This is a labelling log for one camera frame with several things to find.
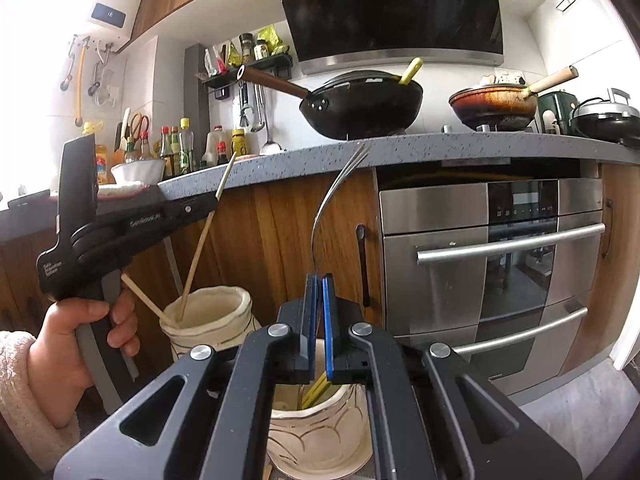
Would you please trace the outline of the white fuzzy sleeve forearm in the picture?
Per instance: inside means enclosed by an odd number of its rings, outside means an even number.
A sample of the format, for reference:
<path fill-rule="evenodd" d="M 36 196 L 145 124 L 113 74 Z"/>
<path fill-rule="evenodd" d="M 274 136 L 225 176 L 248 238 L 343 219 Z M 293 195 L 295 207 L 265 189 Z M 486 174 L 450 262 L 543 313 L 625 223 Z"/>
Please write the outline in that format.
<path fill-rule="evenodd" d="M 27 358 L 34 342 L 26 332 L 1 332 L 1 434 L 13 438 L 39 471 L 49 472 L 79 442 L 80 431 L 76 414 L 66 426 L 53 426 L 32 394 Z"/>

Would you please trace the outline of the person's left hand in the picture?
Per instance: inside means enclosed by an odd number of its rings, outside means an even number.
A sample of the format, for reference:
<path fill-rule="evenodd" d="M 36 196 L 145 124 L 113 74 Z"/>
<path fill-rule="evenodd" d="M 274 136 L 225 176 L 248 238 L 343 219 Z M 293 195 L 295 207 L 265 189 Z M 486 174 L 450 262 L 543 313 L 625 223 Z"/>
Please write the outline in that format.
<path fill-rule="evenodd" d="M 130 358 L 136 356 L 140 350 L 138 318 L 134 313 L 134 296 L 128 289 L 120 293 L 114 306 L 81 298 L 52 304 L 28 350 L 29 388 L 43 415 L 55 428 L 70 423 L 85 391 L 93 385 L 75 330 L 104 318 L 112 323 L 106 338 L 108 345 Z"/>

